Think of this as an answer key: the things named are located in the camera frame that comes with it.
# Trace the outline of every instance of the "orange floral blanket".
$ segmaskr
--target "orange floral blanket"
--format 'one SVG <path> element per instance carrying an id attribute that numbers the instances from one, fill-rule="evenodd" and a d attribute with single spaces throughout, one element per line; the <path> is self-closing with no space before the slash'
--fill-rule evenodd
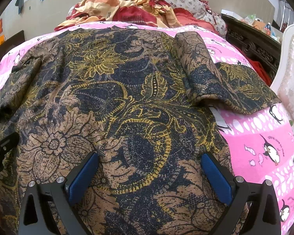
<path id="1" fill-rule="evenodd" d="M 175 28 L 182 26 L 164 0 L 82 0 L 72 15 L 54 30 L 94 21 L 121 21 L 121 16 L 140 15 L 146 25 Z"/>

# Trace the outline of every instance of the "wall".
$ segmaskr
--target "wall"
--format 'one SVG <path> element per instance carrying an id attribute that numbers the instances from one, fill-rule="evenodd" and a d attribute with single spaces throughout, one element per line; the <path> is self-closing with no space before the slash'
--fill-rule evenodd
<path id="1" fill-rule="evenodd" d="M 281 21 L 282 21 L 282 14 L 283 14 L 283 2 L 279 1 L 279 0 L 269 0 L 269 1 L 275 8 L 273 19 L 275 20 L 275 22 L 277 22 L 278 25 L 280 25 Z M 294 23 L 294 12 L 293 11 L 290 13 L 290 10 L 286 9 L 286 14 L 285 14 L 283 21 L 285 23 L 288 22 L 289 14 L 290 14 L 290 25 L 291 25 Z"/>
<path id="2" fill-rule="evenodd" d="M 10 38 L 24 30 L 25 38 L 31 39 L 50 33 L 63 22 L 71 6 L 81 0 L 28 0 L 23 12 L 18 15 L 13 0 L 2 14 L 3 34 Z M 242 17 L 256 13 L 265 21 L 272 22 L 274 7 L 268 0 L 208 0 L 212 10 L 220 13 L 222 9 L 234 11 Z"/>

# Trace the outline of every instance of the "metal railing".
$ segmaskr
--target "metal railing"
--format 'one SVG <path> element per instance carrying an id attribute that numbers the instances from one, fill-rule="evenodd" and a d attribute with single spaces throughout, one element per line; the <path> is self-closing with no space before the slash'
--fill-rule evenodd
<path id="1" fill-rule="evenodd" d="M 291 24 L 294 24 L 294 11 L 293 9 L 291 8 L 291 6 L 286 2 L 286 0 L 279 0 L 279 5 L 282 4 L 283 5 L 283 11 L 280 11 L 280 8 L 279 8 L 279 14 L 278 14 L 278 19 L 281 18 L 282 16 L 282 20 L 281 20 L 281 23 L 280 23 L 280 31 L 282 30 L 282 27 L 283 27 L 283 24 L 284 23 L 287 23 L 287 27 L 290 25 L 290 19 L 291 19 L 291 15 L 293 17 L 293 22 L 291 21 Z"/>

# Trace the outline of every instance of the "beige wall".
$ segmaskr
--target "beige wall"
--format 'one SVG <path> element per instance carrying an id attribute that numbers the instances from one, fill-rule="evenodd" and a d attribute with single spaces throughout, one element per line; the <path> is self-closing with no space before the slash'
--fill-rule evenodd
<path id="1" fill-rule="evenodd" d="M 9 38 L 20 30 L 24 30 L 27 40 L 41 34 L 50 33 L 65 20 L 71 6 L 81 0 L 28 0 L 23 12 L 18 15 L 13 0 L 2 14 L 3 34 Z M 208 0 L 209 5 L 220 13 L 221 9 L 234 11 L 242 17 L 256 14 L 265 22 L 272 22 L 274 7 L 268 0 Z"/>

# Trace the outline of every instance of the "bed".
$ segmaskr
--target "bed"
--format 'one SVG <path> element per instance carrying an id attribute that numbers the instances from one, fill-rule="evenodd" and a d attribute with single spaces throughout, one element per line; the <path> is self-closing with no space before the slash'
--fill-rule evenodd
<path id="1" fill-rule="evenodd" d="M 168 0 L 176 5 L 177 0 Z M 207 13 L 202 4 L 187 5 L 188 9 L 198 18 L 205 16 L 214 20 L 212 14 Z M 226 62 L 229 64 L 251 65 L 245 57 L 222 37 L 198 26 L 182 26 L 178 28 L 156 28 L 122 22 L 91 22 L 71 26 L 55 33 L 33 38 L 13 48 L 0 62 L 0 89 L 8 80 L 13 66 L 17 65 L 29 48 L 45 40 L 55 37 L 65 31 L 76 29 L 105 29 L 117 26 L 130 29 L 148 29 L 167 33 L 174 37 L 177 33 L 197 32 L 205 42 L 214 63 Z M 219 30 L 226 31 L 225 25 L 220 21 Z M 262 183 L 265 179 L 271 180 L 278 198 L 281 211 L 289 206 L 290 212 L 282 220 L 282 235 L 286 234 L 294 222 L 294 133 L 291 125 L 292 118 L 283 104 L 276 103 L 265 110 L 252 115 L 236 114 L 221 105 L 210 105 L 221 135 L 226 139 L 231 153 L 231 162 L 235 175 L 243 176 L 247 181 Z M 274 148 L 281 156 L 281 162 L 273 163 L 266 153 L 266 148 Z"/>

